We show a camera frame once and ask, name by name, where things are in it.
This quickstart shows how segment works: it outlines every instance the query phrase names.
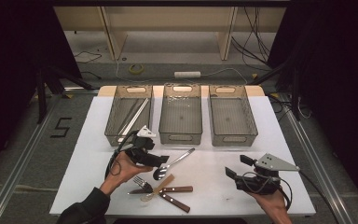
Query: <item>person's left hand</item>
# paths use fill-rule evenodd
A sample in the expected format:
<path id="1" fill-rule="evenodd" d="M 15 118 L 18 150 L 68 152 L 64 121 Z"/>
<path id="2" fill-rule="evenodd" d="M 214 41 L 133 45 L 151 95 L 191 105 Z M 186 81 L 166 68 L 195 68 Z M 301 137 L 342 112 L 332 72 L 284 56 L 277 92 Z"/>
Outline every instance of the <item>person's left hand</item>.
<path id="1" fill-rule="evenodd" d="M 104 180 L 100 189 L 106 195 L 110 195 L 122 183 L 127 182 L 135 175 L 150 172 L 153 170 L 151 166 L 136 165 L 132 162 L 125 152 L 120 152 L 111 169 L 109 175 Z"/>

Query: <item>white tabletop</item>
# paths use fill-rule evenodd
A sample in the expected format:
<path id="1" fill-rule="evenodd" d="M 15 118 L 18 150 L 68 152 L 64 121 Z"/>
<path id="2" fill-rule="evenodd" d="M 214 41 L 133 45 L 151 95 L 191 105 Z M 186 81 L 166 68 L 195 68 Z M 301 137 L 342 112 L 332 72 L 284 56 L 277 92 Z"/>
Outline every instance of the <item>white tabletop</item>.
<path id="1" fill-rule="evenodd" d="M 54 204 L 52 215 L 60 214 L 72 203 L 83 201 L 92 188 L 100 187 L 103 182 L 106 165 L 113 153 L 104 135 L 104 130 L 112 106 L 113 97 L 95 97 L 78 138 L 73 156 L 63 177 Z M 176 163 L 170 170 L 175 179 L 169 187 L 193 186 L 190 193 L 169 193 L 174 199 L 188 205 L 186 213 L 165 200 L 155 197 L 145 203 L 140 195 L 128 192 L 138 189 L 132 181 L 122 184 L 111 196 L 107 215 L 115 217 L 246 217 L 264 215 L 264 211 L 255 200 L 245 192 L 237 190 L 232 179 L 226 176 L 225 167 L 238 175 L 252 172 L 250 167 L 240 162 L 240 155 L 260 159 L 266 152 L 295 164 L 284 140 L 282 130 L 274 115 L 268 97 L 249 97 L 255 117 L 258 136 L 251 147 L 213 147 L 207 92 L 202 92 L 202 129 L 199 146 L 162 145 L 158 136 L 158 123 L 161 113 L 162 97 L 155 94 L 153 124 L 151 131 L 157 134 L 156 144 L 149 152 L 155 155 L 170 156 L 167 163 L 184 154 L 191 147 L 196 150 L 183 161 Z M 156 187 L 161 181 L 155 181 L 153 172 L 139 176 Z M 298 173 L 280 172 L 293 191 L 291 216 L 311 216 L 315 210 Z M 289 195 L 289 188 L 282 183 L 283 190 Z"/>

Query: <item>tape roll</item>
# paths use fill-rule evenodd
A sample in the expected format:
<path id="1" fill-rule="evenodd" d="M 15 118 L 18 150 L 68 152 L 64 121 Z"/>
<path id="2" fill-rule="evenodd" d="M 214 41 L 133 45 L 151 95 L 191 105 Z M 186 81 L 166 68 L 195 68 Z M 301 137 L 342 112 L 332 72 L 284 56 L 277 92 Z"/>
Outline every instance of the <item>tape roll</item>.
<path id="1" fill-rule="evenodd" d="M 130 73 L 133 75 L 140 75 L 141 73 L 143 73 L 144 71 L 144 66 L 141 64 L 133 64 L 130 66 Z"/>

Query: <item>power strip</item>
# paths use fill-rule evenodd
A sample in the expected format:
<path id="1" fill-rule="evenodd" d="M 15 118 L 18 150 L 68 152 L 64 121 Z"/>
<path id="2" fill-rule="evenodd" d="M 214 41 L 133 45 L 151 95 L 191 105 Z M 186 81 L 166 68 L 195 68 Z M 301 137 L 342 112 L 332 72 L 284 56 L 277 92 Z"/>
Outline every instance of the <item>power strip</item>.
<path id="1" fill-rule="evenodd" d="M 201 77 L 201 72 L 175 72 L 175 78 Z"/>

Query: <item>black tape marking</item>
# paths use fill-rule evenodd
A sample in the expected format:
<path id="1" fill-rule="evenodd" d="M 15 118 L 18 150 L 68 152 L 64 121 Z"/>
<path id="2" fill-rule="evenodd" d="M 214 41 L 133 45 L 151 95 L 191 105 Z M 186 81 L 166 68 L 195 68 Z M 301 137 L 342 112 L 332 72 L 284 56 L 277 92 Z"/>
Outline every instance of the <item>black tape marking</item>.
<path id="1" fill-rule="evenodd" d="M 66 137 L 66 134 L 67 134 L 68 131 L 69 131 L 69 127 L 60 127 L 61 120 L 63 120 L 63 119 L 72 119 L 72 118 L 59 118 L 59 119 L 58 119 L 58 122 L 57 122 L 57 124 L 56 124 L 55 130 L 65 130 L 65 133 L 62 134 L 62 135 L 52 135 L 50 138 L 62 138 L 62 137 Z"/>

